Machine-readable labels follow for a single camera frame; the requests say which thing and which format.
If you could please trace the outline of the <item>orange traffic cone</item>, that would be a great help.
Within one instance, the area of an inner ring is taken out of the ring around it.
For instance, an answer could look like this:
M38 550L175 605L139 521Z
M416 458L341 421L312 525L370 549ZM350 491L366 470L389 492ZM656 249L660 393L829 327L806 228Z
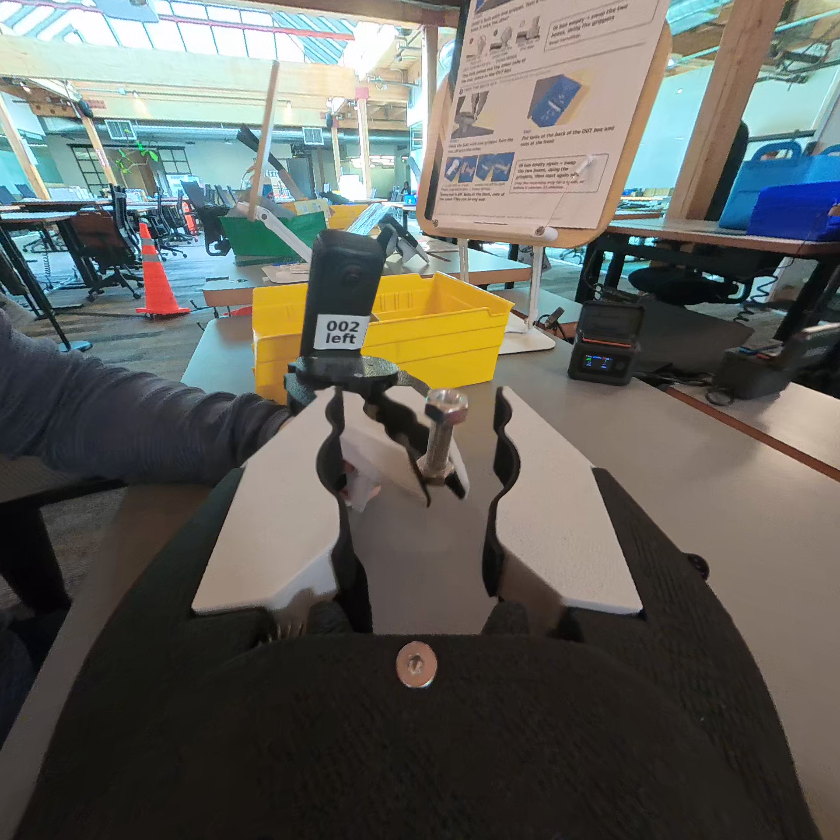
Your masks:
M191 313L191 308L181 307L175 298L161 256L145 222L140 222L140 242L144 300L143 306L136 308L136 313L148 319L178 317Z

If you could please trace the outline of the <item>green plastic bin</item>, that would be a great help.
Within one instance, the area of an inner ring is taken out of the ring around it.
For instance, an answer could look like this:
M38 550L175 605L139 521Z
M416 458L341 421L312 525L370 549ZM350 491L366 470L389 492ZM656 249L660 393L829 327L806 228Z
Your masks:
M309 247L327 227L327 220L322 211L280 221ZM288 265L302 262L302 257L297 251L258 220L250 222L245 217L228 213L220 218L220 224L234 251L237 266Z

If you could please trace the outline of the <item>blue tote bag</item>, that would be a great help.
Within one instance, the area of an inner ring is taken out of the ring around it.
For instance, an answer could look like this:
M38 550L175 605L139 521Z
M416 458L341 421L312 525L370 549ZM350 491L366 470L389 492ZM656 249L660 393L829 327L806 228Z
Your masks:
M760 146L740 166L718 220L720 228L745 231L763 189L839 179L839 145L807 154L796 140Z

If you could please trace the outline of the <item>wooden pillar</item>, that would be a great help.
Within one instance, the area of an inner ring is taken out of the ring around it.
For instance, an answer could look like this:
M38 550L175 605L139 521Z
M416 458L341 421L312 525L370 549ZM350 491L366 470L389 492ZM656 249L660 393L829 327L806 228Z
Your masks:
M703 220L785 1L734 2L665 220Z

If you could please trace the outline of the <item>wooden board on white stand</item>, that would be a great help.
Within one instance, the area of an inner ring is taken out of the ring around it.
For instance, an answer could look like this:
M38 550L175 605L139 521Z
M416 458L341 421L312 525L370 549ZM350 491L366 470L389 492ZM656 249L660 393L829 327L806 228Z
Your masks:
M270 151L270 135L275 124L275 110L277 104L277 84L279 80L280 63L278 60L271 62L269 80L266 94L264 116L261 123L261 131L258 141L257 155L255 158L255 173L252 178L251 187L248 193L248 204L246 216L250 222L259 221L268 230L272 231L290 249L293 249L301 260L310 264L312 260L312 249L307 246L296 234L289 230L271 211L259 204L262 198L263 175L268 162Z

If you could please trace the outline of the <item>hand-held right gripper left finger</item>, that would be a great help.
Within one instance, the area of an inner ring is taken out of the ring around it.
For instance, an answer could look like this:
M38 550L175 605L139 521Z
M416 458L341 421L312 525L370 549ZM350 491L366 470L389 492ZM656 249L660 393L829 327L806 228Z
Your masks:
M339 488L343 421L343 392L332 386L248 460L194 595L195 614L258 609L280 635L298 635L316 604L336 602L354 631L372 632L368 580Z

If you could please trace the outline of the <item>black box device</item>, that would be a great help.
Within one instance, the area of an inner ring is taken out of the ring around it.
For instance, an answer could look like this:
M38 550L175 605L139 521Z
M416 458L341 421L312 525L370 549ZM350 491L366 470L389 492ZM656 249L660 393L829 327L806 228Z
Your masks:
M727 350L706 390L706 400L727 406L781 393L791 383L824 384L838 373L838 323L792 334L777 346Z

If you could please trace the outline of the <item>steel hex nut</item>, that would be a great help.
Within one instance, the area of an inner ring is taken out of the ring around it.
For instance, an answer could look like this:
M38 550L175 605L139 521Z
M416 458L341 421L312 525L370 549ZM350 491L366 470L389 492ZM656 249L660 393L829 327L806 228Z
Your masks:
M468 409L468 397L454 388L432 389L425 398L424 414L436 425L462 424Z

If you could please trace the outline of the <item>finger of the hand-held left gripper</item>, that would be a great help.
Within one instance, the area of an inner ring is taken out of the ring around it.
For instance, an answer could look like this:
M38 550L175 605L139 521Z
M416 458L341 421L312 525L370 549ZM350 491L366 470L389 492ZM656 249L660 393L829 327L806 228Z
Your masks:
M417 460L426 452L429 428L433 425L424 414L425 398L420 394L383 394L374 402L374 419L384 427L391 439L408 450L416 467ZM455 426L450 452L456 472L443 486L424 483L427 490L430 487L446 487L458 499L465 499L469 494L470 483L466 463L455 439L455 430L459 425Z
M351 506L366 506L376 488L392 487L421 506L431 497L408 450L377 423L347 423L340 436L343 461L351 467L346 492Z

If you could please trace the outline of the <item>grey tablet stand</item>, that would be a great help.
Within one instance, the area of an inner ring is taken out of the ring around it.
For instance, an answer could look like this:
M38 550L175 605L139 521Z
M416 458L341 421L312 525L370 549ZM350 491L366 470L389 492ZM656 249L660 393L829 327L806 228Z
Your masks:
M429 265L429 257L417 239L399 221L396 207L385 203L369 205L348 228L354 235L373 237L387 258L399 255L402 265Z

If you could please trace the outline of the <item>blue plastic bin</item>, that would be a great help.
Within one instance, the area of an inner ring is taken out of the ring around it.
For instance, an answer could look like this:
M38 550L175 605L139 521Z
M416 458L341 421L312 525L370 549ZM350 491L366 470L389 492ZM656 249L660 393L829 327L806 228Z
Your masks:
M839 240L839 181L762 189L747 234L829 243Z

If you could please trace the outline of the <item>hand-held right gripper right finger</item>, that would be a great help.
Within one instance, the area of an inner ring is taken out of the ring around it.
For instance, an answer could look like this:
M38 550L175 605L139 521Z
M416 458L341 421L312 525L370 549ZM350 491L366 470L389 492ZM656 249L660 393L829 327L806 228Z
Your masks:
M497 389L492 469L500 482L483 548L489 596L528 617L569 608L643 611L592 462L509 386Z

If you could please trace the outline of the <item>steel hex bolt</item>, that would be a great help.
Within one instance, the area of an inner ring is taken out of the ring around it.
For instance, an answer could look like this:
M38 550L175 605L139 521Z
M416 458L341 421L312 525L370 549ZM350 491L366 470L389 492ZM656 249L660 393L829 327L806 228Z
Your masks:
M449 421L435 422L429 428L426 452L416 462L421 477L428 485L441 487L456 472L450 454L454 429L455 424Z

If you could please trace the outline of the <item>instruction board on white stand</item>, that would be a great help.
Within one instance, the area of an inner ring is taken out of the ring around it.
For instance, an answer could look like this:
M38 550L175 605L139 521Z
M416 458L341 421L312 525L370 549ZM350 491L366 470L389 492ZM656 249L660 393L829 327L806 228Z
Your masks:
M435 94L416 220L428 235L532 248L528 313L507 352L538 339L547 247L590 244L613 220L659 87L668 1L465 2Z

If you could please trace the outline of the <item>person's left forearm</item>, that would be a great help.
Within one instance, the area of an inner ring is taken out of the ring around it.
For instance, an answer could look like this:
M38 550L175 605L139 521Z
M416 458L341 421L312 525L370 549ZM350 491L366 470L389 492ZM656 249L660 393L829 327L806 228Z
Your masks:
M126 484L215 486L291 418L253 393L205 393L63 353L1 316L1 452Z

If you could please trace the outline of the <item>wooden desk with black legs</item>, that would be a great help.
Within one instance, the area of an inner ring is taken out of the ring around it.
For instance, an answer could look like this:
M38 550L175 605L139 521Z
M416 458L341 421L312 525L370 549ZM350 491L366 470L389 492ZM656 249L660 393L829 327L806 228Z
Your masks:
M837 241L760 237L699 220L618 218L586 247L575 302L594 299L597 286L617 288L628 256L737 280L768 277L783 257L815 261L776 330L774 337L779 341L825 320L838 294Z

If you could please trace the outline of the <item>yellow plastic bin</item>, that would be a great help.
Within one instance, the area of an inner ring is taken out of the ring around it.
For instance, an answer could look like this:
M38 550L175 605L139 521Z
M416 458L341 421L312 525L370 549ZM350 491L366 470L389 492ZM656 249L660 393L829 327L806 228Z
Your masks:
M287 400L284 377L301 356L307 284L262 287L252 306L255 390ZM360 350L393 362L432 388L488 382L508 326L511 303L461 280L436 273L384 276L370 316L318 316L317 350Z

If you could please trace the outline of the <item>black device with small screen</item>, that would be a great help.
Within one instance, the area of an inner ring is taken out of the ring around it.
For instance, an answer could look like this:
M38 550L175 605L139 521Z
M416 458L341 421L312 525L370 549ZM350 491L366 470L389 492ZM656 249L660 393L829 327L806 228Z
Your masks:
M574 332L569 378L603 385L627 385L642 353L644 315L644 307L638 304L584 303Z

